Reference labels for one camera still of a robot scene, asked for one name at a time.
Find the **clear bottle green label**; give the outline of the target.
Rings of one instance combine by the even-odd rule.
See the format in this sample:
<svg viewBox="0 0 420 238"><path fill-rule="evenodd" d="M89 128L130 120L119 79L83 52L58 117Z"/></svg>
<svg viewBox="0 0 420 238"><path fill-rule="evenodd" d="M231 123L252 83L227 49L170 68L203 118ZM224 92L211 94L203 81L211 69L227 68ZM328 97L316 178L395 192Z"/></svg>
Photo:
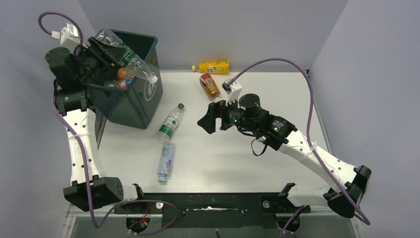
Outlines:
<svg viewBox="0 0 420 238"><path fill-rule="evenodd" d="M141 35L136 33L105 28L96 34L95 39L110 46L125 48L126 54L122 60L122 67L135 74L134 79L144 79L148 83L154 84L158 77L139 55L139 47L142 46L140 37Z"/></svg>

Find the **clear bottle red white label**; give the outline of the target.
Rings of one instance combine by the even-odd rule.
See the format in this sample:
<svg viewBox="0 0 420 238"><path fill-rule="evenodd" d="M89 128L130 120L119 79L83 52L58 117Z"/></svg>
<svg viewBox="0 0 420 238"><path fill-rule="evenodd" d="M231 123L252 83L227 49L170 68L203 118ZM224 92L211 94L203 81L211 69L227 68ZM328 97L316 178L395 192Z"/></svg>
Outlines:
<svg viewBox="0 0 420 238"><path fill-rule="evenodd" d="M131 84L132 79L119 79L119 80L109 80L104 83L105 87L117 88L120 90L126 90Z"/></svg>

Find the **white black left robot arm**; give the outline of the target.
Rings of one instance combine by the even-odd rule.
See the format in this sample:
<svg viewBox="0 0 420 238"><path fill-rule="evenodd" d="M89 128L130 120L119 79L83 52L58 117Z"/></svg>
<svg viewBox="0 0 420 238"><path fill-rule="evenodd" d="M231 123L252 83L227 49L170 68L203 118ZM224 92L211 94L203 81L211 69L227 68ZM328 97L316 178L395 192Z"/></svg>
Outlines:
<svg viewBox="0 0 420 238"><path fill-rule="evenodd" d="M137 184L124 185L119 178L105 174L95 132L95 106L89 93L92 81L116 73L125 52L91 37L74 53L57 47L45 56L55 76L52 107L66 128L71 156L70 185L63 189L63 195L85 212L142 195Z"/></svg>

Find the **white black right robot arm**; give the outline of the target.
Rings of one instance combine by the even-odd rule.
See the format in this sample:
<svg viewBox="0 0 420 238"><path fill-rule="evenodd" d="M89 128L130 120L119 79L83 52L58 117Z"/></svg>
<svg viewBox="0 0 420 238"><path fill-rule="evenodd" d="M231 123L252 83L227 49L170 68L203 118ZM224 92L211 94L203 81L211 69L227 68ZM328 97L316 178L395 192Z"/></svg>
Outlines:
<svg viewBox="0 0 420 238"><path fill-rule="evenodd" d="M297 160L327 183L318 187L286 184L278 199L283 211L309 205L329 207L345 218L358 214L371 176L368 167L347 164L316 143L308 142L291 122L263 109L256 94L246 94L231 104L225 100L210 103L197 124L212 134L216 131L216 119L221 119L220 130L234 126L240 133L264 144L264 148L270 147Z"/></svg>

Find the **orange drink bottle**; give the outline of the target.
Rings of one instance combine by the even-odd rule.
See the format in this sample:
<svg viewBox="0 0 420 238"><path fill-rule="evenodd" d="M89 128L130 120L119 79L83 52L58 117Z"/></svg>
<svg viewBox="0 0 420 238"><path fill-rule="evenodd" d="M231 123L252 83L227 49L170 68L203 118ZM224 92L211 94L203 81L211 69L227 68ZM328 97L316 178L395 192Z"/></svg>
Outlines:
<svg viewBox="0 0 420 238"><path fill-rule="evenodd" d="M135 77L135 74L133 74L132 72L128 71L126 68L121 67L118 71L117 71L117 78L119 80L133 80Z"/></svg>

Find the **red gold tea bottle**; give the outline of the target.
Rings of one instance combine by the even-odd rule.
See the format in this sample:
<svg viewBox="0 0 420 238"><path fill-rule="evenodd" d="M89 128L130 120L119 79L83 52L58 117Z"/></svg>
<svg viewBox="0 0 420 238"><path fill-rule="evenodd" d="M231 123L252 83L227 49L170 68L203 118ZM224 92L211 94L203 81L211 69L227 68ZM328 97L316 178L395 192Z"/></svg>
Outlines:
<svg viewBox="0 0 420 238"><path fill-rule="evenodd" d="M220 100L220 90L217 87L214 79L212 78L210 74L208 73L202 74L200 76L200 84L205 94L210 100L214 102L217 102Z"/></svg>

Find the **purple label Ganten bottle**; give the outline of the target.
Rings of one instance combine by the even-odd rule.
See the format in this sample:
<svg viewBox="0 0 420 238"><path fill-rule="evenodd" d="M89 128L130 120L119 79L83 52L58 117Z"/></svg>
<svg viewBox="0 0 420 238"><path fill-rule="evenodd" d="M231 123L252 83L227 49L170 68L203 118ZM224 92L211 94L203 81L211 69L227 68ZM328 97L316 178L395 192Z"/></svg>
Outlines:
<svg viewBox="0 0 420 238"><path fill-rule="evenodd" d="M157 168L157 180L166 183L171 172L171 165L175 156L176 146L173 142L166 141L163 143L159 165Z"/></svg>

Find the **dark green plastic bin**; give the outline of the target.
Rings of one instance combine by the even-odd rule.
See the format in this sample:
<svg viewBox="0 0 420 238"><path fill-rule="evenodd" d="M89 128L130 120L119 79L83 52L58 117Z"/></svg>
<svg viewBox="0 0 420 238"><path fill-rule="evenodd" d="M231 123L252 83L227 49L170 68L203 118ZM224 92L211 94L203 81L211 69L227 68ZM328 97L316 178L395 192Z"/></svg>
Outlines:
<svg viewBox="0 0 420 238"><path fill-rule="evenodd" d="M126 90L105 87L109 80L117 80L117 74L101 77L99 82L90 84L94 105L110 122L145 129L151 122L163 94L156 46L158 39L151 35L141 35L140 57L149 65L158 80L154 84L135 78Z"/></svg>

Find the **green cap water bottle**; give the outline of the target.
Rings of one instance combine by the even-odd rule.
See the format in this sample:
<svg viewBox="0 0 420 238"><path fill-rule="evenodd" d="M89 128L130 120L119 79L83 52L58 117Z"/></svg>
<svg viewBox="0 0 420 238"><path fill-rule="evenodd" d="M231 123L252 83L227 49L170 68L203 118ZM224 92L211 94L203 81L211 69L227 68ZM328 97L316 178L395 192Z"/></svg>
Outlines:
<svg viewBox="0 0 420 238"><path fill-rule="evenodd" d="M185 105L179 103L176 108L170 111L157 132L160 141L171 139L182 119L184 109Z"/></svg>

